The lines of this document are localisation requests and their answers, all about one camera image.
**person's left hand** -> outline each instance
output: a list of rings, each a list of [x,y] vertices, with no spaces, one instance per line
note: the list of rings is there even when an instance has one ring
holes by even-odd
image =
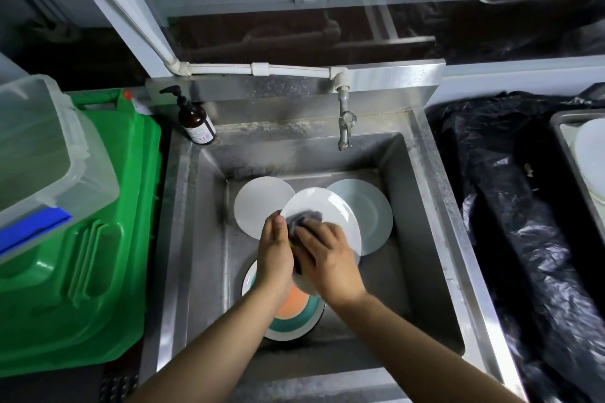
[[[258,244],[258,262],[254,285],[270,286],[280,295],[281,306],[288,298],[292,284],[294,256],[288,240],[288,227],[279,211],[268,216]]]

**finger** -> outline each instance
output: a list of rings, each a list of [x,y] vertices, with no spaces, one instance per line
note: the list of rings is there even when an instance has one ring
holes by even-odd
[[[326,225],[328,226],[328,228],[334,233],[334,236],[336,236],[338,242],[347,242],[347,236],[345,236],[343,229],[338,226],[337,224],[331,224],[329,222],[325,222]]]
[[[304,225],[310,228],[326,247],[333,247],[337,244],[336,236],[334,236],[334,233],[326,224],[314,219],[306,219]]]
[[[273,218],[273,237],[277,242],[288,244],[288,226],[281,215]]]
[[[292,253],[298,260],[298,264],[300,264],[301,272],[303,274],[309,274],[309,272],[313,271],[315,267],[313,255],[302,247],[292,247]]]
[[[324,246],[309,230],[302,226],[297,226],[295,232],[305,248],[313,255],[315,261],[327,254],[328,249],[326,246]]]
[[[267,217],[267,220],[265,220],[265,224],[262,226],[261,231],[261,241],[271,240],[271,236],[273,236],[273,219],[278,214],[279,211],[273,212],[270,216]]]

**dish cloth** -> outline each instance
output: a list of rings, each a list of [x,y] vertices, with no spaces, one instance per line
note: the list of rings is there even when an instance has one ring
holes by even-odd
[[[298,247],[304,247],[302,245],[302,243],[300,242],[300,239],[296,235],[295,230],[296,230],[297,226],[302,226],[303,228],[306,228],[309,232],[313,233],[312,230],[308,229],[304,225],[304,221],[306,219],[313,219],[313,220],[317,220],[318,222],[321,222],[322,218],[323,218],[323,216],[322,216],[321,212],[315,212],[315,211],[300,212],[298,214],[294,214],[290,217],[287,217],[285,220],[285,223],[288,226],[288,239],[290,239],[291,246],[294,245],[294,246],[298,246]],[[300,263],[298,262],[296,257],[294,258],[294,272],[296,272],[297,274],[303,273],[301,271]]]

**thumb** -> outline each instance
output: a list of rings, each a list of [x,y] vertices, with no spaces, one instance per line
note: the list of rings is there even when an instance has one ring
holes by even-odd
[[[273,236],[277,242],[288,244],[288,226],[281,215],[277,215],[273,219]]]
[[[309,274],[313,271],[315,261],[313,256],[307,250],[303,249],[302,247],[292,247],[292,253],[301,265],[303,274]]]

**metal tap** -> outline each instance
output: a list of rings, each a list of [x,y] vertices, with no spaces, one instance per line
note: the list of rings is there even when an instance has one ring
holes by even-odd
[[[338,86],[337,91],[338,101],[340,102],[338,126],[341,132],[341,138],[338,140],[338,150],[343,151],[347,147],[351,147],[351,129],[357,123],[357,115],[349,111],[349,86]]]

